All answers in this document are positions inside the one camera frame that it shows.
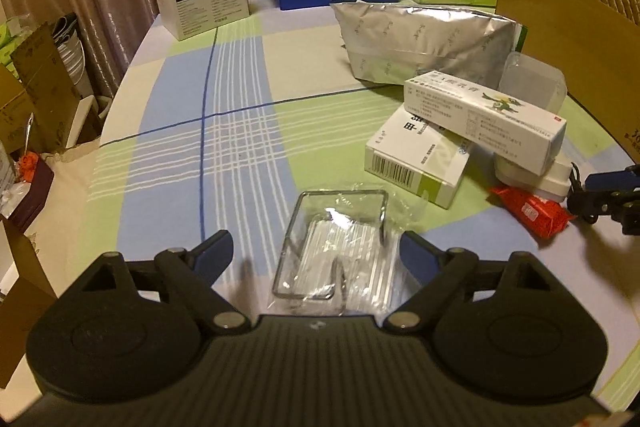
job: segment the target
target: metal screw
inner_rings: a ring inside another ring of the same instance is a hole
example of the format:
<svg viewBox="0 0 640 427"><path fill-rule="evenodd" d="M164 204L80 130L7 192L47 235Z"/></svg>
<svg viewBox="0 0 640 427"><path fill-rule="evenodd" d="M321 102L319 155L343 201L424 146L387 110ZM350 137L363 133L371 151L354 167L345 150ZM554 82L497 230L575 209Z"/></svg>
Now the metal screw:
<svg viewBox="0 0 640 427"><path fill-rule="evenodd" d="M420 324L420 317L414 312L396 312L389 315L389 324L399 330L415 328Z"/></svg>
<svg viewBox="0 0 640 427"><path fill-rule="evenodd" d="M244 324L244 315L238 312L222 312L213 317L213 323L223 330L233 330Z"/></svg>

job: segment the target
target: table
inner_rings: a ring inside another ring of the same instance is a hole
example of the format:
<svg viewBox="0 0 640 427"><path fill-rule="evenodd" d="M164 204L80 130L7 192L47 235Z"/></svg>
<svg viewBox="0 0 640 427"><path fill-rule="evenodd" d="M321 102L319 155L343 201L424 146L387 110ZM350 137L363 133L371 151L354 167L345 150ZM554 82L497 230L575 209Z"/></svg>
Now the table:
<svg viewBox="0 0 640 427"><path fill-rule="evenodd" d="M401 103L401 87L353 78L330 7L250 8L248 19L182 42L159 20L149 29L102 134L73 272L103 251L151 259L227 229L234 261L215 288L255 317L298 193L382 183L363 170L364 144ZM567 100L561 115L564 150L583 176L632 163L577 103ZM452 207L428 205L418 232L483 259L516 250L542 259L606 331L596 394L624 409L640 389L639 238L601 218L538 241L488 196L494 185L492 156L478 147Z"/></svg>

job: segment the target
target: clear plastic bag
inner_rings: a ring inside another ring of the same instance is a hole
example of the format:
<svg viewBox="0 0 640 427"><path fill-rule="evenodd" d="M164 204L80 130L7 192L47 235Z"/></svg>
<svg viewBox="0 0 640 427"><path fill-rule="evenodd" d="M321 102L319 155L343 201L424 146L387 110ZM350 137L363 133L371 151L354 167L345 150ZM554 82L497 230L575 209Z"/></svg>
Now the clear plastic bag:
<svg viewBox="0 0 640 427"><path fill-rule="evenodd" d="M405 290L400 236L426 204L409 206L380 185L302 192L280 252L269 312L386 316Z"/></svg>

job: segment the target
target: blue stripe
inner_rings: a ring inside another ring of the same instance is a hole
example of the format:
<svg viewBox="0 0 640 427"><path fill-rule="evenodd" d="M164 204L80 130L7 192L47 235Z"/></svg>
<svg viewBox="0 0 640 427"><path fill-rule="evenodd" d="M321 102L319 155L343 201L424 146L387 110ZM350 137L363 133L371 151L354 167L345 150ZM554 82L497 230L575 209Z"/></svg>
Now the blue stripe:
<svg viewBox="0 0 640 427"><path fill-rule="evenodd" d="M204 80L204 89L202 90L202 117L200 122L200 241L204 242L206 239L204 235L204 122L205 112L207 107L207 87L209 86L209 75L211 73L211 62L213 61L213 50L216 48L216 42L218 41L218 28L216 28L216 34L213 37L213 44L211 45L211 54L209 55L209 64L207 65L207 76Z"/></svg>
<svg viewBox="0 0 640 427"><path fill-rule="evenodd" d="M286 98L285 100L278 100L277 102L266 102L266 103L259 103L258 105L250 105L248 107L240 107L238 109L232 109L229 111L223 111L223 112L214 112L212 114L208 114L207 116L201 116L200 118L192 118L191 120L183 120L183 121L179 121L176 123L172 123L169 125L163 125L162 127L157 127L155 129L149 129L143 132L139 132L136 134L131 134L130 136L125 136L123 138L116 138L115 140L111 140L110 142L107 143L103 143L102 145L100 145L100 147L105 147L107 145L111 145L114 143L119 143L119 142L123 142L125 140L130 140L132 138L137 138L139 136L145 136L146 134L151 134L153 132L158 132L158 131L164 131L166 129L171 129L173 127L178 127L181 125L185 125L188 123L193 123L193 122L197 122L197 121L204 121L204 120L209 120L209 118L214 118L216 116L225 116L228 114L233 114L236 112L242 112L242 111L247 111L247 110L251 110L251 109L260 109L261 107L270 107L272 105L280 105L281 103L289 103L289 102L299 102L300 100L311 100L313 98L324 98L326 96L333 96L334 94L347 94L350 92L360 92L360 91L373 91L376 89L383 89L384 87L393 87L393 85L390 84L381 84L379 86L370 86L370 87L359 87L358 89L345 89L342 91L334 91L334 92L326 92L326 93L322 93L322 94L312 94L309 96L301 96L299 98Z"/></svg>

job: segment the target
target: plastic wrap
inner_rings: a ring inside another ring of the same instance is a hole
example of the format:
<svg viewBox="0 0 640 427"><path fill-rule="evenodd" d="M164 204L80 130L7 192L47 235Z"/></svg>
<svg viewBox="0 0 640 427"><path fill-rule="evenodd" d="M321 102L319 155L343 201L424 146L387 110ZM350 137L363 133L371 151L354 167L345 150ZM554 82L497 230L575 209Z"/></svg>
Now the plastic wrap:
<svg viewBox="0 0 640 427"><path fill-rule="evenodd" d="M403 84L437 70L496 89L505 61L524 44L523 26L452 7L333 4L356 78Z"/></svg>
<svg viewBox="0 0 640 427"><path fill-rule="evenodd" d="M270 313L388 314L404 291L399 238L425 206L365 185L302 192L280 252Z"/></svg>

